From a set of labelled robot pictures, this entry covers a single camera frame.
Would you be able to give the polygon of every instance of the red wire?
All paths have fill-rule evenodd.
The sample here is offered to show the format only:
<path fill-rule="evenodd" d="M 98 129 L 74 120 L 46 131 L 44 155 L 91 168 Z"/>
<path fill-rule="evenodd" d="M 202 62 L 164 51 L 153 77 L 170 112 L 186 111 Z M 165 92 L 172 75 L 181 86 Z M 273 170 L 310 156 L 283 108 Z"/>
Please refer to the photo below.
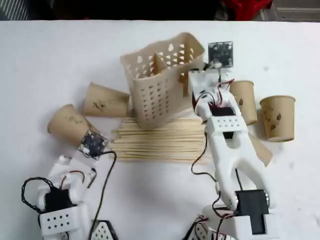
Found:
<path fill-rule="evenodd" d="M 220 98 L 219 104 L 216 105 L 218 108 L 221 107 L 222 102 L 223 102 L 222 94 L 221 94 L 221 92 L 220 92 L 220 87 L 221 87 L 221 85 L 222 85 L 222 84 L 228 84 L 228 86 L 226 87 L 226 88 L 228 88 L 228 87 L 232 84 L 232 82 L 233 82 L 234 80 L 235 80 L 235 79 L 231 79 L 231 80 L 229 80 L 229 81 L 220 82 L 220 83 L 218 84 L 217 87 L 218 87 L 218 94 L 219 94 L 219 98 Z"/>

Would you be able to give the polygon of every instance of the circuit board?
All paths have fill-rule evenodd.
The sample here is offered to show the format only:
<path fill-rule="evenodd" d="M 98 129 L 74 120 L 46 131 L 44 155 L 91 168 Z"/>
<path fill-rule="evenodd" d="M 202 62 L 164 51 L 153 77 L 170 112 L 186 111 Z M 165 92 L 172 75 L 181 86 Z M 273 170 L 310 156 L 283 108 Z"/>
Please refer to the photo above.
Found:
<path fill-rule="evenodd" d="M 94 131 L 89 130 L 82 139 L 80 148 L 82 152 L 88 156 L 99 156 L 101 153 L 103 153 L 107 144 L 108 139 Z"/>
<path fill-rule="evenodd" d="M 232 41 L 213 42 L 208 44 L 209 64 L 221 63 L 222 68 L 234 66 L 234 49 Z"/>

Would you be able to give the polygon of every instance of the basket hole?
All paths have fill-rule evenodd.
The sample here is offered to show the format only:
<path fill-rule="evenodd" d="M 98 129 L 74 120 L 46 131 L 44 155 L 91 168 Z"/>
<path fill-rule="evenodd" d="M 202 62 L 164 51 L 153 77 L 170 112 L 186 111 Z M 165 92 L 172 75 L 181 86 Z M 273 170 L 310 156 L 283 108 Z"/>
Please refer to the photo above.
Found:
<path fill-rule="evenodd" d="M 143 61 L 142 56 L 138 56 L 136 62 L 137 62 L 138 64 L 140 64 L 140 63 L 142 63 L 142 61 Z"/>
<path fill-rule="evenodd" d="M 175 49 L 174 46 L 170 43 L 170 45 L 168 47 L 168 51 L 172 52 L 174 49 Z"/>

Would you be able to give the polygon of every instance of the white perforated basket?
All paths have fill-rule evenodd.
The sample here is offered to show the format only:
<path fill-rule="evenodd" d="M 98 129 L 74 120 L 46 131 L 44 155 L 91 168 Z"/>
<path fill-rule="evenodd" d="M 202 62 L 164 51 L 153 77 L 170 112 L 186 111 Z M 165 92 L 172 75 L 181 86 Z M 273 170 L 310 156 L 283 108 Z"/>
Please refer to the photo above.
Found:
<path fill-rule="evenodd" d="M 141 128 L 153 129 L 191 107 L 188 72 L 203 67 L 204 52 L 192 34 L 183 32 L 120 58 Z"/>

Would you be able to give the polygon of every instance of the black cable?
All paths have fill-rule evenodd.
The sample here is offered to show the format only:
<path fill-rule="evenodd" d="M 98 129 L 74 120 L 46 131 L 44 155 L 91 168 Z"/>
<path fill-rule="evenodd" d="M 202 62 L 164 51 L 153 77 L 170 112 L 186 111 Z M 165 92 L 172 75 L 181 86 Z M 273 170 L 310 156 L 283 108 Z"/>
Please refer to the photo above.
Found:
<path fill-rule="evenodd" d="M 192 230 L 194 229 L 195 224 L 196 224 L 196 222 L 193 222 L 193 223 L 192 223 L 191 227 L 190 227 L 189 230 L 186 232 L 186 234 L 185 234 L 185 236 L 182 238 L 182 240 L 188 240 L 188 239 L 189 239 L 189 236 L 190 236 Z"/>
<path fill-rule="evenodd" d="M 203 149 L 203 152 L 200 154 L 200 156 L 192 163 L 191 165 L 191 172 L 194 174 L 194 175 L 208 175 L 210 178 L 212 178 L 212 180 L 216 183 L 217 180 L 208 172 L 195 172 L 194 171 L 194 165 L 199 161 L 199 159 L 202 158 L 202 156 L 205 154 L 206 152 L 206 149 L 207 149 L 207 145 L 208 145 L 208 137 L 207 137 L 207 133 L 205 132 L 204 133 L 204 136 L 205 136 L 205 145 L 204 145 L 204 149 Z"/>
<path fill-rule="evenodd" d="M 104 195 L 105 195 L 105 189 L 106 189 L 106 186 L 107 186 L 107 182 L 108 182 L 108 179 L 109 179 L 109 176 L 112 172 L 112 169 L 114 168 L 115 166 L 115 163 L 116 163 L 116 160 L 117 160 L 117 153 L 115 151 L 105 151 L 99 155 L 95 155 L 93 157 L 98 157 L 98 156 L 101 156 L 101 155 L 104 155 L 104 154 L 113 154 L 114 155 L 114 159 L 113 159 L 113 162 L 112 162 L 112 165 L 109 169 L 109 172 L 107 173 L 106 175 L 106 178 L 105 178 L 105 181 L 104 181 L 104 184 L 103 184 L 103 187 L 102 187 L 102 190 L 101 190 L 101 197 L 100 197 L 100 202 L 99 202 L 99 206 L 98 206 L 98 209 L 96 210 L 96 213 L 95 213 L 95 216 L 94 216 L 94 219 L 93 219 L 93 222 L 92 222 L 92 225 L 91 225 L 91 229 L 90 229 L 90 232 L 89 232 L 89 240 L 91 240 L 91 237 L 92 237 L 92 233 L 94 231 L 94 227 L 96 225 L 96 221 L 98 219 L 98 215 L 99 215 L 99 212 L 100 212 L 100 209 L 101 209 L 101 206 L 102 206 L 102 203 L 104 201 Z"/>
<path fill-rule="evenodd" d="M 241 184 L 241 181 L 240 181 L 238 169 L 235 169 L 235 175 L 236 175 L 236 179 L 238 180 L 240 190 L 243 191 L 244 189 L 242 188 L 242 184 Z"/>
<path fill-rule="evenodd" d="M 92 178 L 91 182 L 89 183 L 87 189 L 89 189 L 91 187 L 91 185 L 94 183 L 94 181 L 96 180 L 96 177 L 97 177 L 97 170 L 95 168 L 91 168 L 91 171 L 95 172 L 95 175 Z"/>
<path fill-rule="evenodd" d="M 223 221 L 224 221 L 224 218 L 221 218 L 220 221 L 219 221 L 218 227 L 217 227 L 216 232 L 215 232 L 215 240 L 219 240 L 219 232 L 220 232 L 220 228 L 221 228 L 221 225 L 222 225 Z"/>
<path fill-rule="evenodd" d="M 218 208 L 215 207 L 215 204 L 220 200 L 221 198 L 221 191 L 219 191 L 219 195 L 218 198 L 212 203 L 212 210 L 214 211 L 214 213 L 219 217 L 219 218 L 223 218 L 223 216 L 217 212 Z"/>
<path fill-rule="evenodd" d="M 35 210 L 38 214 L 43 213 L 41 211 L 41 209 L 39 207 L 37 207 L 36 205 L 32 205 L 31 203 L 29 203 L 26 200 L 25 197 L 25 190 L 26 190 L 26 186 L 28 182 L 34 181 L 34 180 L 41 180 L 44 181 L 46 184 L 48 184 L 48 186 L 50 187 L 50 189 L 54 188 L 54 184 L 52 183 L 52 181 L 50 181 L 49 179 L 45 178 L 45 177 L 41 177 L 41 176 L 36 176 L 36 177 L 30 177 L 27 180 L 24 181 L 22 187 L 21 187 L 21 201 L 26 204 L 29 208 Z"/>

